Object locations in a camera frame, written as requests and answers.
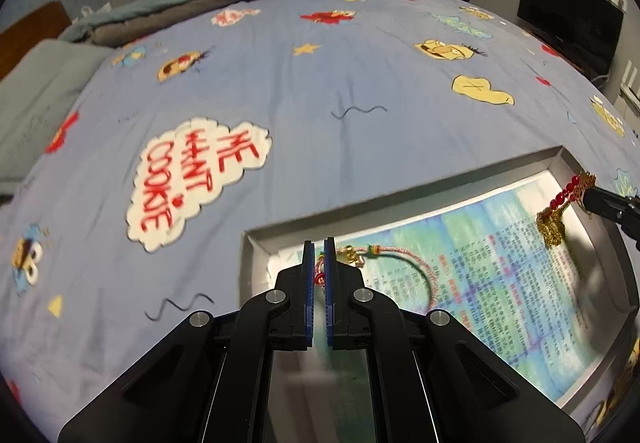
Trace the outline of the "grey cardboard box tray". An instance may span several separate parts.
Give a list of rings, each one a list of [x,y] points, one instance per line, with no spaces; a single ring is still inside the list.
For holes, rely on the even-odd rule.
[[[272,287],[305,241],[363,257],[367,286],[405,310],[439,307],[570,415],[610,392],[634,333],[639,293],[613,223],[564,211],[565,241],[536,225],[579,162],[551,147],[402,192],[251,229],[240,296]]]

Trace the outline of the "blue-green printed paper sheet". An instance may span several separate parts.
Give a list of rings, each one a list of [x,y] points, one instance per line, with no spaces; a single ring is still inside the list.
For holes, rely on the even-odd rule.
[[[405,220],[334,233],[337,259],[402,309],[454,316],[556,403],[597,359],[568,236],[582,174],[544,170]]]

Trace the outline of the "white wifi router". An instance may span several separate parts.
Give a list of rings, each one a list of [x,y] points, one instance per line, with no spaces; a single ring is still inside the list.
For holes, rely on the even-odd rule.
[[[638,72],[639,70],[634,63],[628,60],[622,80],[620,80],[620,95],[628,100],[629,105],[634,108],[635,111],[639,111],[640,106],[639,90],[634,88],[634,82],[636,82]]]

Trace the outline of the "black monitor screen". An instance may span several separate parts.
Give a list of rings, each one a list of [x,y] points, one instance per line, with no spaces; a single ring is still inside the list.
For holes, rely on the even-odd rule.
[[[610,72],[624,12],[608,0],[519,0],[516,16],[587,77]]]

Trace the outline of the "blue cartoon print bedsheet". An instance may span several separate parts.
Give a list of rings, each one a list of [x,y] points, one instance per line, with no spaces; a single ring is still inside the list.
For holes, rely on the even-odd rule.
[[[251,229],[561,146],[639,186],[613,107],[457,0],[262,0],[104,62],[1,215],[1,369],[46,437],[178,322],[241,299]]]

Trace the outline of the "grey-green pillow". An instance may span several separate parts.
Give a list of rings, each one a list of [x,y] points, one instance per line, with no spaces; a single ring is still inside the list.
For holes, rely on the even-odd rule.
[[[1,194],[12,196],[54,139],[107,47],[44,40],[1,81]]]

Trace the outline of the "wooden headboard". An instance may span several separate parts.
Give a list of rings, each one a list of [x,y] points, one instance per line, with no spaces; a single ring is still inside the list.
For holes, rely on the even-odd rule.
[[[0,78],[9,74],[37,44],[56,39],[72,22],[61,1],[47,2],[1,33]]]

